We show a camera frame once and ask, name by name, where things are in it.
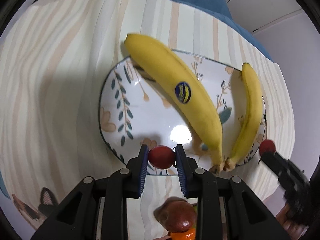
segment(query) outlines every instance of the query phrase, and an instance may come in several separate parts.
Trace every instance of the leaf pattern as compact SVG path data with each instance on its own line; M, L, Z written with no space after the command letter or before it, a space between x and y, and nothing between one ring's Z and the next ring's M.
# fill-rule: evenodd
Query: leaf pattern
M120 90L121 90L122 93L124 93L124 94L126 93L126 91L125 91L123 86L120 86Z
M226 107L223 109L222 112L219 113L221 124L224 124L226 121L228 121L228 119L231 116L231 110L232 110L231 107Z
M124 158L123 158L122 154L120 154L120 160L124 163Z
M119 114L119 121L121 121L122 117L123 117L123 111L121 111Z
M122 81L122 78L121 78L121 76L119 75L119 73L116 73L116 78L117 78L117 80Z
M124 145L124 142L125 142L125 137L124 137L124 135L123 135L123 136L121 137L121 141L120 141L121 146Z
M133 136L132 136L132 134L131 134L129 131L127 131L127 135L128 135L128 137L129 137L131 140L133 140Z
M118 132L121 132L122 129L123 129L123 127L124 127L124 124L121 124L121 125L119 126L119 128L118 128Z
M125 102L125 104L126 104L127 106L130 105L130 102L127 100L127 98L123 98L123 101Z
M128 75L128 72L127 72L127 69L125 68L125 66L123 66L123 69L124 69L124 73L125 73L125 76L126 76L128 82L129 82L129 84L131 84L131 79L130 79L130 77Z
M130 122L128 122L128 121L127 121L127 126L128 126L128 128L129 128L130 130L132 130L132 126L131 126Z
M217 95L217 107L216 109L218 110L219 107L223 106L223 109L227 108L227 102L222 98L224 94L227 94L227 89L231 90L231 85L228 83L226 86L226 81L223 80L221 83L221 94Z
M113 79L112 82L111 82L111 89L112 90L115 88L115 85L116 85L116 80Z
M113 69L113 71L115 74L115 78L113 78L113 80L111 82L111 87L112 87L112 89L114 89L116 86L116 83L117 83L118 88L116 90L115 98L118 100L117 101L117 109L120 110L119 115L118 115L118 120L122 122L118 127L118 132L124 133L125 135L128 136L128 138L133 140L133 135L129 131L129 130L132 131L132 125L131 125L130 121L128 120L129 117L131 119L133 118L133 115L132 115L130 109L128 108L130 106L130 102L129 102L128 98L125 96L126 90L125 90L124 86L122 85L121 75L118 72L116 72L115 69ZM124 73L125 73L127 81L129 82L129 84L131 84L131 79L128 75L128 71L127 71L125 65L124 65ZM125 135L122 135L122 137L121 137L121 140L120 140L121 146L123 146L125 143Z
M201 81L202 78L203 78L203 74L199 73L199 72L197 71L197 69L198 69L198 64L201 64L201 63L202 63L202 58L197 57L197 56L194 56L194 58L195 58L195 60L194 60L194 62L191 63L191 68L193 69L193 72L195 73L197 79L198 79L199 81Z
M133 118L133 115L132 115L132 113L131 113L131 111L129 109L127 109L127 114L131 119Z

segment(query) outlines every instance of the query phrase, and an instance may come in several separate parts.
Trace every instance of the red fruit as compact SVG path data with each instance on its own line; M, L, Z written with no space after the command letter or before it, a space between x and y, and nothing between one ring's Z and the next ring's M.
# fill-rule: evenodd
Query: red fruit
M174 164L175 155L171 148L159 145L149 151L148 161L155 168L165 170Z
M171 233L188 231L196 222L196 211L185 200L175 200L162 206L154 215L165 230Z
M263 140L259 147L259 154L262 156L265 152L276 152L276 145L273 141L266 139Z

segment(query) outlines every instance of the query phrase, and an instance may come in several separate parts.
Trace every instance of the black tool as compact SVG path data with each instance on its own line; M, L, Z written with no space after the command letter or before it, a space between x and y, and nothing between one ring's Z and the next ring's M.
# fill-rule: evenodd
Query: black tool
M271 140L260 145L261 160L278 176L284 197L290 206L289 219L297 224L310 225L314 220L315 208L312 203L310 183L303 172L290 160L276 152Z
M222 179L198 168L186 157L182 145L174 148L181 191L198 198L196 240L222 240L219 197L224 198L229 240L290 240L274 216L238 177ZM110 177L84 178L35 232L31 240L94 240L100 198L105 197L101 240L127 240L126 198L143 192L148 164L148 147Z

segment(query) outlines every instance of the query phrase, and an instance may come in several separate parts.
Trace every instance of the white wall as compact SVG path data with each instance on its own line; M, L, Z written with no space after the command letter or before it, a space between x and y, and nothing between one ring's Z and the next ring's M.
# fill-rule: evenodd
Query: white wall
M280 66L295 119L291 160L310 178L320 155L320 35L302 12L253 36ZM283 206L282 196L277 189L267 200L273 214Z

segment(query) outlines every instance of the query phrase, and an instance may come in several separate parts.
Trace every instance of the red cherry tomato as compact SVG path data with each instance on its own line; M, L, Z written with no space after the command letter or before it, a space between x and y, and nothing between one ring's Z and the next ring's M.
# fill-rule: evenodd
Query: red cherry tomato
M276 152L276 145L273 141L266 139L263 140L259 147L259 154L262 156L265 152Z
M148 161L155 168L165 170L174 164L175 154L171 148L159 145L149 151Z

